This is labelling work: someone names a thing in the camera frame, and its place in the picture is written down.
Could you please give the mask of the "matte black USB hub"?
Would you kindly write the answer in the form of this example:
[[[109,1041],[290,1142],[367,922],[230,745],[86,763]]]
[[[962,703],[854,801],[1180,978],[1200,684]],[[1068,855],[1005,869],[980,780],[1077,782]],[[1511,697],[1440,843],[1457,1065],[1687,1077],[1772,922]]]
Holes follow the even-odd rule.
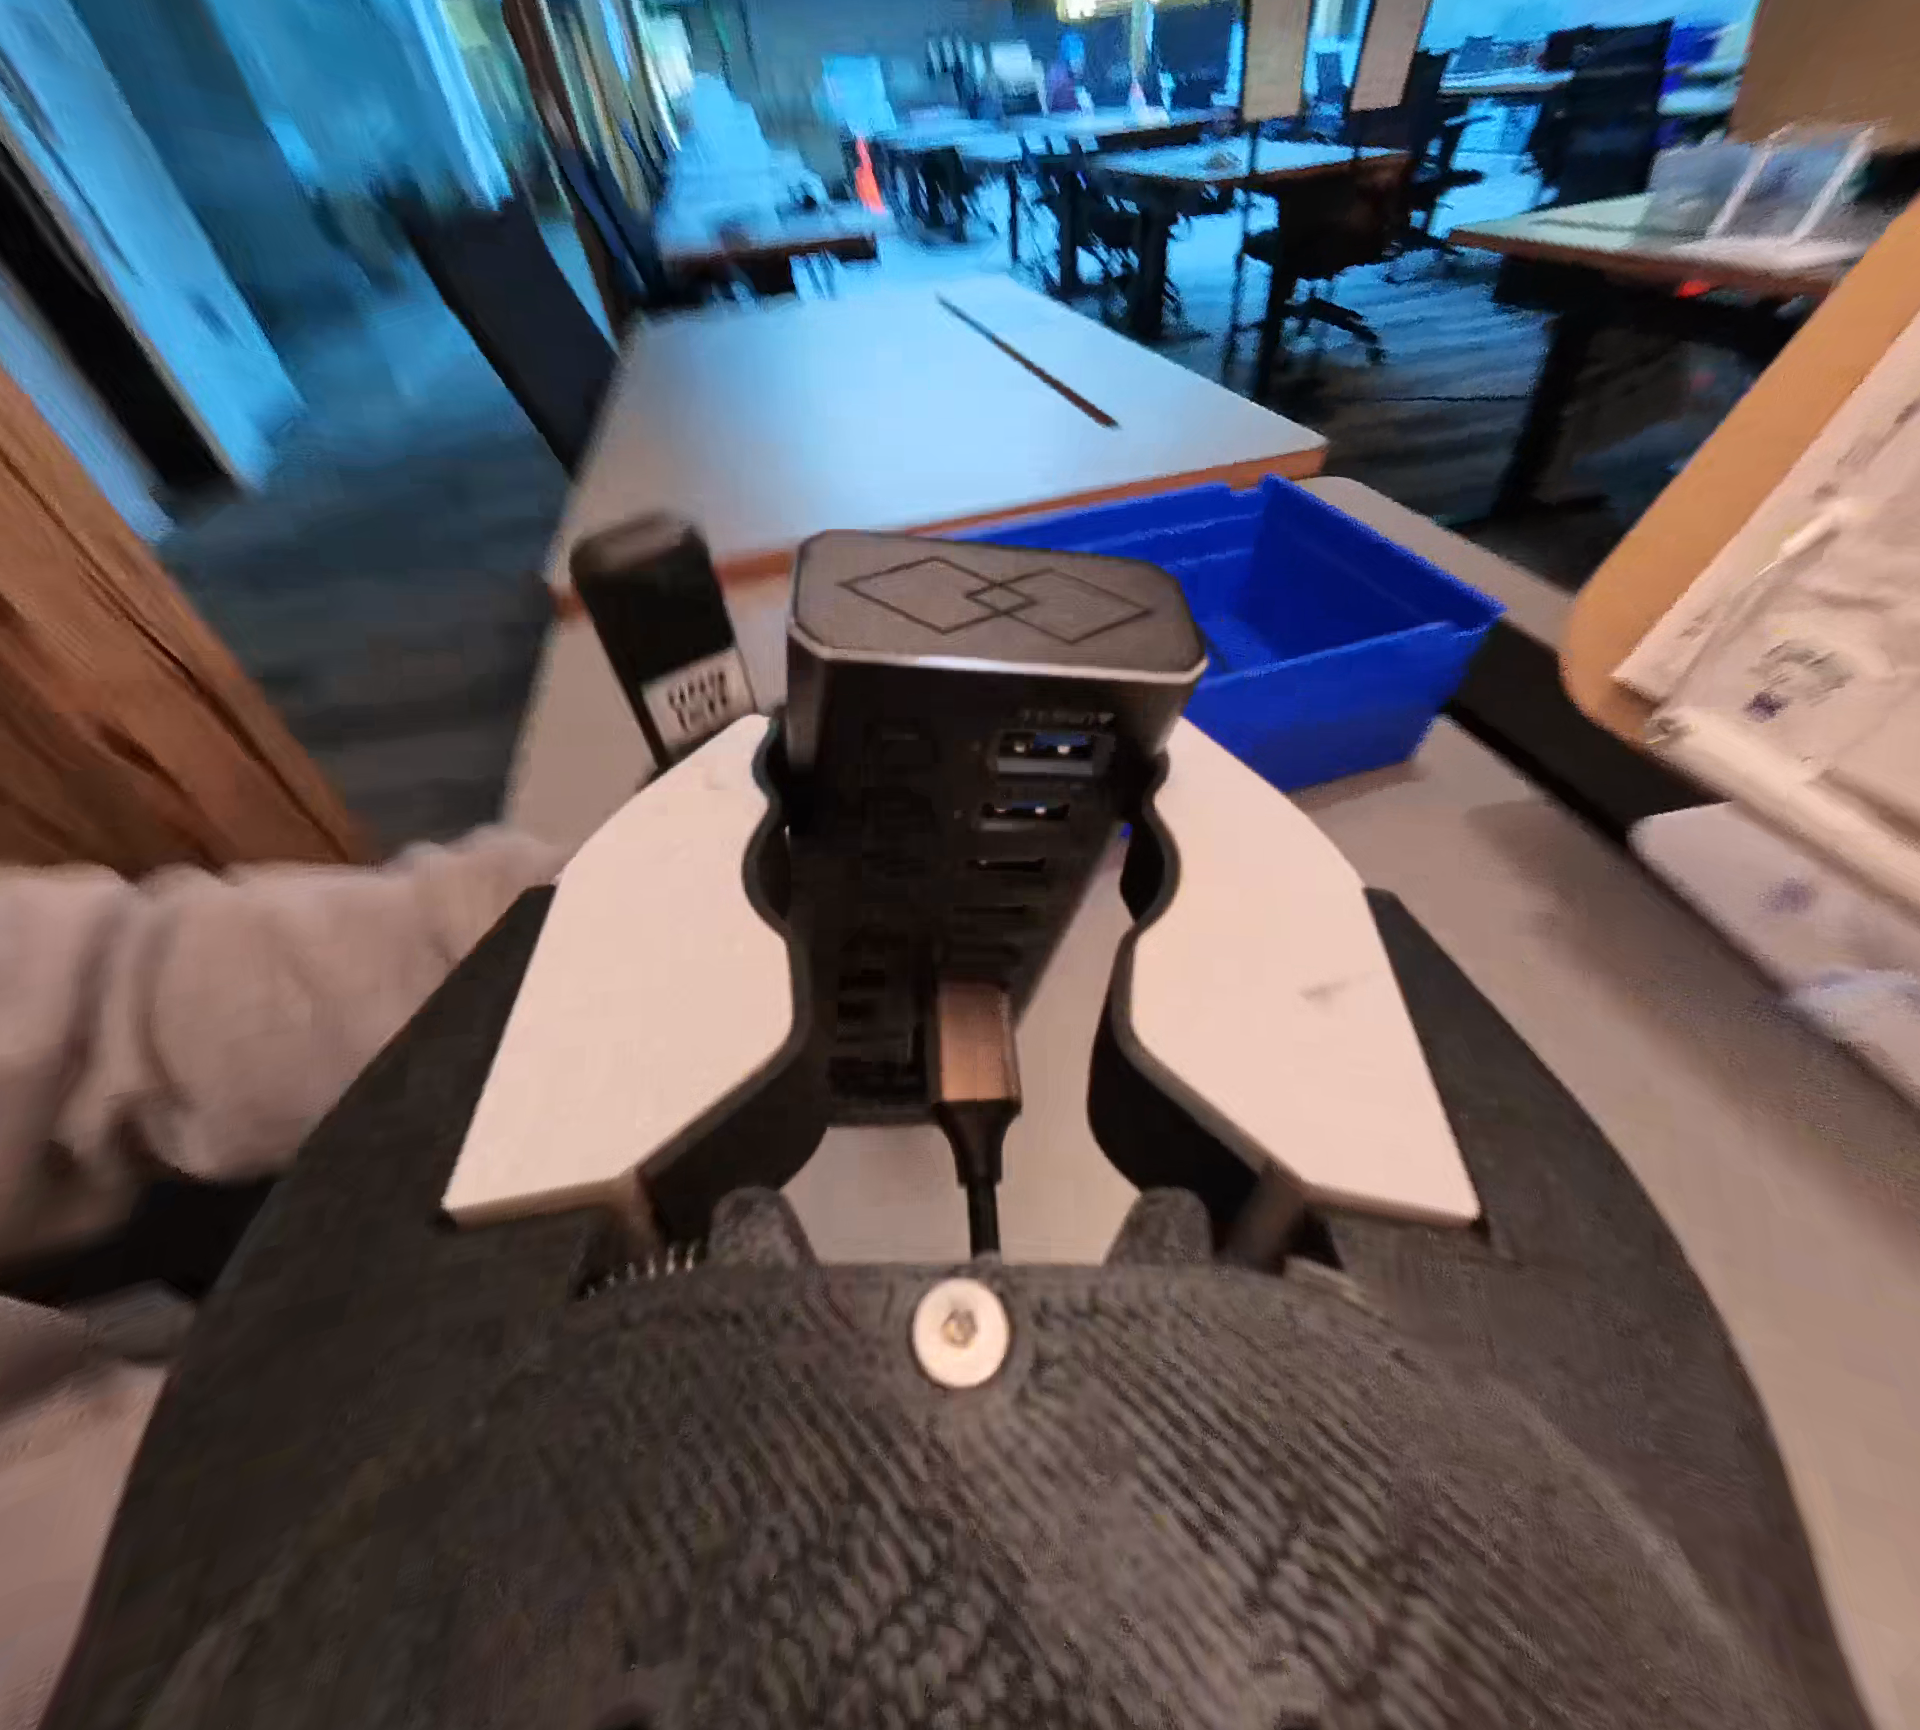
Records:
[[[780,750],[831,1122],[927,1119],[938,984],[1028,1007],[1206,664],[1153,563],[803,542]]]

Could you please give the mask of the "person's left forearm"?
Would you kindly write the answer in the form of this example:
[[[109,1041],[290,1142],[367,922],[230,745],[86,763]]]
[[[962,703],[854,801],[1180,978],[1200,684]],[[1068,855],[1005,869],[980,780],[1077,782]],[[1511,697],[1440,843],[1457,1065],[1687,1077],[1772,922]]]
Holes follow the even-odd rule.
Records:
[[[105,1235],[167,1174],[285,1167],[560,867],[500,825],[378,867],[4,867],[4,1263]]]

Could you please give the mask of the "wooden beam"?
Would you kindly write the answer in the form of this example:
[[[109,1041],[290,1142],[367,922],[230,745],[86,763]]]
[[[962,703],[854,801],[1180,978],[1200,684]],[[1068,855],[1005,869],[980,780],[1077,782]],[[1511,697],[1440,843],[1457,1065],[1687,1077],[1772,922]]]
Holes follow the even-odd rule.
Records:
[[[313,758],[4,373],[4,867],[367,859]]]

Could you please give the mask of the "background wooden desk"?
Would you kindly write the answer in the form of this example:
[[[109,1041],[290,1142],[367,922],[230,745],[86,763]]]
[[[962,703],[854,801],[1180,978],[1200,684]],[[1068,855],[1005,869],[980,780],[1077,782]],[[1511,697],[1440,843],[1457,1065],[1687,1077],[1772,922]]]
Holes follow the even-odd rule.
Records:
[[[1220,197],[1273,202],[1313,182],[1357,193],[1359,182],[1400,182],[1416,163],[1408,150],[1300,141],[1264,133],[1191,141],[1127,152],[1091,152],[1080,163],[1073,207],[1111,200],[1135,214],[1135,276],[1121,329],[1138,343],[1163,336],[1167,255],[1177,223]]]
[[[1547,352],[1492,501],[1464,527],[1552,512],[1547,482],[1582,380],[1604,336],[1729,351],[1752,365],[1786,349],[1802,322],[1888,233],[1799,242],[1660,235],[1649,194],[1555,205],[1453,230],[1453,245],[1500,259],[1498,298],[1549,318]]]

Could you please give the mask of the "black office chair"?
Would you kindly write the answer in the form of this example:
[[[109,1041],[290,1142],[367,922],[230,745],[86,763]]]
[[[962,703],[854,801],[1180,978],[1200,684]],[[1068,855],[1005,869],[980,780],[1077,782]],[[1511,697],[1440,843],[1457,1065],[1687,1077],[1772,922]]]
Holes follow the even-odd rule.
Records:
[[[1541,67],[1567,78],[1541,100],[1526,158],[1552,207],[1646,193],[1671,37],[1671,18],[1547,37]]]
[[[1467,100],[1442,93],[1446,53],[1416,51],[1398,105],[1363,113],[1383,139],[1383,158],[1355,158],[1317,177],[1303,177],[1280,197],[1269,230],[1243,239],[1240,259],[1267,267],[1267,298],[1253,359],[1251,394],[1273,382],[1289,340],[1314,329],[1342,330],[1368,362],[1387,359],[1379,330],[1329,296],[1336,276],[1387,267],[1411,249],[1442,251],[1432,230],[1442,200],[1484,181],[1457,163]]]

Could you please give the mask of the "wooden desk divider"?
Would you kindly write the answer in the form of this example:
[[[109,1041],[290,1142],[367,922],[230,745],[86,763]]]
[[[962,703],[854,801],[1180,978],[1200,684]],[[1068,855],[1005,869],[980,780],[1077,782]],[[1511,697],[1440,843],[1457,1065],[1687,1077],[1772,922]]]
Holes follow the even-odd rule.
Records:
[[[1406,83],[1432,0],[1368,0],[1347,115],[1393,110]]]
[[[1918,0],[1762,0],[1729,110],[1738,141],[1802,128],[1918,145]]]
[[[1243,0],[1238,119],[1257,131],[1308,100],[1314,0]]]

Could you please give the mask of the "wooden document board with papers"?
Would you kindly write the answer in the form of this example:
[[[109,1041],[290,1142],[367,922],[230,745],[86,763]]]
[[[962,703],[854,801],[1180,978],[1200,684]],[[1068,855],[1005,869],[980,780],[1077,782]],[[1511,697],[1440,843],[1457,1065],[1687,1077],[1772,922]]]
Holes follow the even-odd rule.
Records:
[[[1620,744],[1914,907],[1918,207],[1572,601]]]

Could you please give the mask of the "blue plastic bin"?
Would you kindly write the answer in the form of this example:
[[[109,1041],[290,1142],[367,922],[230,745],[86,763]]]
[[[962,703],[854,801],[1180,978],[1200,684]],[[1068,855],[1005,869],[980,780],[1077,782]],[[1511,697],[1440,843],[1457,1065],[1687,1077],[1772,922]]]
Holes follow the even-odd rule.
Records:
[[[1292,792],[1403,763],[1502,605],[1282,476],[962,532],[1169,571],[1208,645],[1185,716]]]

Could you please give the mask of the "black chair back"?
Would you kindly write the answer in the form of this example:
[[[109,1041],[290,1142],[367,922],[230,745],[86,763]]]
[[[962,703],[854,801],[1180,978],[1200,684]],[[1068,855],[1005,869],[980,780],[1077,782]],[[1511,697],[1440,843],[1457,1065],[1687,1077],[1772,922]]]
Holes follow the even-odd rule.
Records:
[[[445,306],[576,480],[613,382],[614,351],[534,210],[518,197],[439,205],[416,189],[390,193],[388,210]]]

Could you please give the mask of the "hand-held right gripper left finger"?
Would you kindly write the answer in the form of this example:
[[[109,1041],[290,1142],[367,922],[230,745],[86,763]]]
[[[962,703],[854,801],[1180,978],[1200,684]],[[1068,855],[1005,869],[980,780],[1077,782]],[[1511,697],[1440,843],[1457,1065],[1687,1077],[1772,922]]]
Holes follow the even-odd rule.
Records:
[[[764,884],[779,740],[734,721],[570,855],[445,1183],[451,1222],[608,1211],[695,1238],[817,1152],[810,977]]]

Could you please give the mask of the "white table with wooden edge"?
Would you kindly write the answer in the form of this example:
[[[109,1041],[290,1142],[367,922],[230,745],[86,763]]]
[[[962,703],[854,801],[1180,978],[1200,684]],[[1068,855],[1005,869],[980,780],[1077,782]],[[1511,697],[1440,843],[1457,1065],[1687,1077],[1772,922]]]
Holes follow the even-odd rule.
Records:
[[[817,532],[944,532],[1185,483],[1314,476],[1326,440],[1014,276],[686,314],[627,334],[545,563],[689,519],[722,580]]]

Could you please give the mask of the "grey desk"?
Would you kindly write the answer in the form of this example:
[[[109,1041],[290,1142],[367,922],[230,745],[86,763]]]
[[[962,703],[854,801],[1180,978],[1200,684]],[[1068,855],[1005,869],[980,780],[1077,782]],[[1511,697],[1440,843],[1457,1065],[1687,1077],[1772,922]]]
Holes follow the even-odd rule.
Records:
[[[1873,1725],[1620,1095],[1839,1063],[1672,936],[1483,996],[1367,889],[1483,1201],[1220,1238],[1088,1117],[1131,825],[1028,1007],[934,993],[923,1122],[695,1238],[445,1183],[555,880],[299,1145],[124,1493],[20,1489],[4,1630],[114,1503],[45,1725]]]

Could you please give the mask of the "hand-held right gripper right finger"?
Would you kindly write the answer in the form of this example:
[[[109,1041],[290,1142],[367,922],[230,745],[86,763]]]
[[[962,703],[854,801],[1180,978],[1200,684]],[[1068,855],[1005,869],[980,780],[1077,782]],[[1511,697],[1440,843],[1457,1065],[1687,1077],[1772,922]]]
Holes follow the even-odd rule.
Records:
[[[1119,865],[1127,927],[1088,1117],[1220,1238],[1289,1211],[1473,1229],[1483,1201],[1368,895],[1313,818],[1188,719]]]

